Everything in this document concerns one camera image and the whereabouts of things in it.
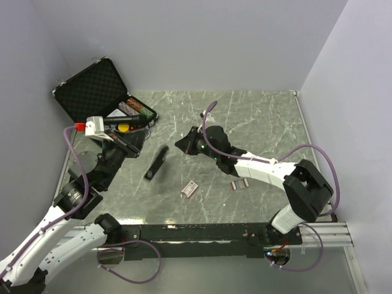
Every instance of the floor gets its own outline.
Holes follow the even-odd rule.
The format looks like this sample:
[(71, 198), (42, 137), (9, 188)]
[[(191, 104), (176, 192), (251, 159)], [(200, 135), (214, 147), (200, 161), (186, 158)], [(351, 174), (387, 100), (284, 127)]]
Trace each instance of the floor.
[[(230, 181), (215, 162), (204, 155), (187, 156), (174, 147), (175, 141), (201, 122), (202, 112), (212, 101), (217, 124), (230, 143), (256, 155), (278, 158), (297, 145), (308, 143), (296, 97), (292, 91), (172, 91), (133, 92), (155, 109), (160, 120), (151, 128), (137, 159), (126, 159), (104, 200), (85, 219), (92, 222), (99, 214), (110, 213), (122, 224), (197, 224), (268, 222), (288, 204), (285, 192), (269, 184), (249, 180), (249, 188), (233, 191)], [(159, 145), (170, 147), (164, 171), (151, 182), (143, 175)], [(100, 149), (82, 134), (74, 141), (78, 153)], [(289, 160), (314, 162), (310, 149), (302, 149)], [(62, 185), (68, 180), (67, 173)], [(199, 185), (190, 197), (181, 197), (189, 181)]]

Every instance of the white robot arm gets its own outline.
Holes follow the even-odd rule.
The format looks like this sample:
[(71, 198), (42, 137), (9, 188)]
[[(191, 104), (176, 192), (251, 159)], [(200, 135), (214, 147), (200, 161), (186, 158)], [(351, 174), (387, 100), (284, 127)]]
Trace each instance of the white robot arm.
[[(98, 192), (108, 190), (124, 159), (138, 157), (143, 146), (143, 132), (129, 136), (112, 132), (103, 134), (102, 120), (102, 117), (89, 118), (86, 129), (87, 137), (106, 141), (102, 145), (102, 153), (88, 151), (79, 154), (89, 182), (87, 197), (83, 196), (85, 182), (81, 169), (73, 164), (68, 170), (69, 182), (55, 198), (40, 224), (18, 248), (0, 261), (0, 294), (42, 293), (45, 284), (63, 268), (91, 249), (102, 246), (108, 237), (120, 231), (117, 220), (103, 214), (78, 236), (55, 248), (60, 239), (102, 201), (103, 197)], [(78, 205), (81, 205), (80, 209), (69, 215)]]
[[(206, 122), (213, 123), (208, 117)], [(314, 222), (332, 197), (332, 187), (312, 162), (305, 159), (299, 163), (277, 162), (276, 159), (258, 157), (232, 146), (221, 126), (211, 125), (205, 131), (214, 149), (227, 156), (208, 146), (201, 127), (192, 127), (175, 146), (191, 156), (200, 153), (207, 155), (226, 174), (257, 179), (286, 192), (290, 204), (268, 224), (272, 239), (274, 235), (287, 234), (302, 222)]]

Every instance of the white wall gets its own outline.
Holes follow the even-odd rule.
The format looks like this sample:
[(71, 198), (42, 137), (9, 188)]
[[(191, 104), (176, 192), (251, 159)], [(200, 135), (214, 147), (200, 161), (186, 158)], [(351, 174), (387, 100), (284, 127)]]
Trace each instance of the white wall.
[(300, 98), (311, 138), (339, 173), (338, 216), (371, 293), (392, 288), (391, 15), (391, 1), (349, 0)]
[(29, 0), (0, 1), (0, 259), (54, 196), (70, 120), (50, 95), (67, 64)]
[(347, 0), (32, 0), (75, 74), (129, 89), (300, 89)]

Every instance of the purple cable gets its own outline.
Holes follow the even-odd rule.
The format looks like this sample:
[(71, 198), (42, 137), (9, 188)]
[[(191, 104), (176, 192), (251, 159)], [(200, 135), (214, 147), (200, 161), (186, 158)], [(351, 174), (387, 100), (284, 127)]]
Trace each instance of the purple cable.
[[(210, 113), (215, 108), (217, 103), (218, 103), (218, 101), (216, 101), (216, 100), (212, 101), (211, 104), (207, 107), (207, 109), (205, 111), (205, 114), (203, 116), (202, 132), (203, 132), (204, 140), (206, 141), (208, 147), (210, 147), (214, 152), (216, 152), (216, 153), (218, 153), (220, 155), (223, 155), (223, 156), (227, 156), (227, 157), (231, 157), (231, 158), (235, 158), (235, 159), (254, 160), (254, 161), (261, 162), (263, 164), (268, 164), (269, 161), (267, 161), (267, 160), (258, 159), (258, 158), (251, 158), (251, 157), (242, 157), (242, 156), (237, 156), (237, 155), (231, 155), (231, 154), (228, 154), (228, 153), (224, 153), (224, 152), (216, 149), (208, 141), (207, 134), (206, 134), (206, 128), (205, 128), (205, 126), (206, 126), (206, 118), (207, 118), (208, 113)], [(332, 172), (332, 176), (333, 176), (333, 180), (335, 182), (335, 187), (336, 187), (336, 201), (335, 201), (335, 204), (332, 206), (331, 210), (329, 210), (327, 213), (320, 214), (320, 216), (329, 216), (329, 215), (333, 214), (335, 212), (336, 208), (339, 206), (339, 203), (340, 203), (340, 200), (341, 200), (341, 190), (340, 190), (339, 180), (337, 178), (337, 173), (336, 173), (335, 167), (333, 166), (332, 160), (329, 158), (329, 156), (326, 154), (326, 152), (323, 149), (321, 149), (320, 147), (315, 146), (313, 144), (302, 144), (302, 145), (297, 146), (293, 150), (291, 150), (286, 155), (284, 155), (281, 158), (279, 158), (278, 161), (280, 162), (280, 161), (288, 158), (288, 156), (292, 155), (294, 152), (296, 152), (297, 150), (299, 150), (301, 148), (304, 148), (304, 147), (310, 147), (310, 148), (313, 148), (313, 149), (317, 150), (318, 152), (320, 152), (322, 154), (322, 156), (324, 156), (324, 158), (327, 161), (328, 165), (330, 166), (330, 169), (331, 169), (331, 172)]]
[(271, 265), (273, 267), (279, 268), (279, 269), (284, 270), (284, 271), (296, 271), (296, 272), (300, 273), (300, 272), (303, 272), (303, 271), (310, 271), (310, 270), (314, 269), (316, 266), (318, 266), (320, 264), (321, 259), (323, 258), (323, 254), (324, 254), (324, 244), (323, 244), (323, 241), (322, 241), (319, 233), (317, 233), (317, 231), (313, 227), (311, 227), (310, 225), (308, 225), (308, 224), (306, 224), (304, 222), (301, 223), (301, 225), (305, 225), (308, 228), (310, 228), (316, 234), (317, 238), (320, 240), (320, 254), (318, 255), (318, 259), (312, 265), (308, 266), (307, 268), (289, 268), (287, 266), (279, 266), (279, 265), (273, 263), (273, 261), (270, 260), (268, 257), (266, 257), (267, 261), (271, 262)]
[(130, 283), (133, 283), (133, 284), (148, 283), (149, 281), (153, 280), (158, 275), (159, 270), (160, 270), (160, 266), (162, 265), (162, 257), (160, 256), (160, 253), (159, 253), (158, 249), (154, 245), (152, 245), (149, 242), (143, 241), (143, 240), (132, 240), (132, 241), (126, 241), (126, 242), (117, 243), (117, 244), (103, 245), (103, 247), (117, 247), (117, 246), (122, 246), (122, 245), (126, 245), (126, 244), (132, 244), (132, 243), (143, 243), (143, 244), (146, 244), (147, 246), (153, 248), (154, 251), (156, 252), (156, 254), (158, 255), (158, 259), (159, 259), (158, 269), (149, 279), (143, 280), (143, 281), (134, 281), (134, 280), (128, 279), (128, 278), (120, 275), (119, 273), (116, 273), (115, 271), (113, 271), (110, 268), (107, 268), (106, 266), (101, 264), (101, 262), (99, 261), (99, 257), (100, 257), (101, 254), (103, 254), (104, 252), (122, 252), (121, 250), (118, 250), (118, 249), (106, 249), (106, 250), (100, 251), (97, 254), (97, 263), (98, 263), (99, 267), (103, 268), (104, 270), (108, 271), (109, 273), (114, 274), (116, 277), (119, 277), (120, 279), (122, 279), (122, 280), (124, 280), (126, 282), (130, 282)]
[[(72, 143), (69, 140), (69, 135), (68, 135), (68, 131), (69, 130), (74, 130), (75, 126), (72, 127), (66, 127), (64, 129), (63, 135), (64, 135), (64, 139), (66, 140), (66, 143), (68, 145), (68, 148), (70, 149), (71, 153), (73, 154), (80, 170), (81, 170), (81, 175), (83, 177), (83, 181), (85, 184), (85, 194), (83, 195), (83, 199), (82, 201), (74, 208), (72, 208), (68, 213), (65, 213), (65, 215), (58, 217), (57, 219), (55, 219), (53, 222), (50, 222), (49, 224), (47, 224), (46, 226), (42, 227), (40, 230), (43, 232), (46, 232), (50, 227), (56, 225), (58, 222), (62, 221), (63, 219), (73, 215), (76, 211), (78, 211), (82, 205), (85, 204), (85, 202), (87, 201), (87, 196), (88, 196), (88, 179), (87, 179), (87, 174), (85, 172), (85, 169), (83, 168), (83, 165), (80, 162), (80, 159), (78, 157), (78, 154), (76, 153), (76, 151), (74, 150), (74, 147), (72, 146)], [(14, 258), (11, 260), (11, 262), (7, 265), (7, 267), (12, 267), (17, 261), (18, 259), (23, 255), (23, 253), (30, 247), (30, 245), (40, 236), (40, 233), (36, 233), (35, 235), (33, 235), (31, 237), (31, 239), (29, 241), (26, 242), (26, 244), (19, 250), (19, 252), (17, 254), (15, 254)], [(1, 274), (0, 274), (0, 280), (4, 278), (4, 276), (7, 274), (7, 270), (4, 269)]]

